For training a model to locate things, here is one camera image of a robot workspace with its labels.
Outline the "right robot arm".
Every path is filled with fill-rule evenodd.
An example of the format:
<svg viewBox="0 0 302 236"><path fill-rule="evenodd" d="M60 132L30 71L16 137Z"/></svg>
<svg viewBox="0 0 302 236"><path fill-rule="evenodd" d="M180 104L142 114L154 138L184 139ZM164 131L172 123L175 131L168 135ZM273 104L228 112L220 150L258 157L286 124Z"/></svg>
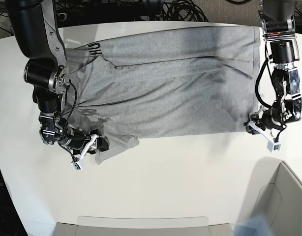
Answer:
<svg viewBox="0 0 302 236"><path fill-rule="evenodd" d="M109 149L107 138L98 130L90 133L72 128L62 113L69 89L64 43L57 25L53 0L7 0L5 2L13 32L21 52L29 58L24 80L33 85L32 98L40 110L40 136L43 143L58 143L77 162L79 155Z"/></svg>

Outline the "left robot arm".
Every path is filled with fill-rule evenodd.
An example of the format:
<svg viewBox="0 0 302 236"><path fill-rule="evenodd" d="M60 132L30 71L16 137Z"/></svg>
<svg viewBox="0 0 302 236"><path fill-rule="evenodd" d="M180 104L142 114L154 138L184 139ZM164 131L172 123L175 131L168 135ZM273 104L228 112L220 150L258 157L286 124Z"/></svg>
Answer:
<svg viewBox="0 0 302 236"><path fill-rule="evenodd" d="M295 0L261 0L259 18L265 42L265 61L255 82L255 95L260 109L245 123L250 134L266 135L265 130L282 132L287 124L302 118L300 78L295 62L299 58L294 12ZM273 63L269 73L275 93L273 104L267 104L259 94L259 84L265 69Z"/></svg>

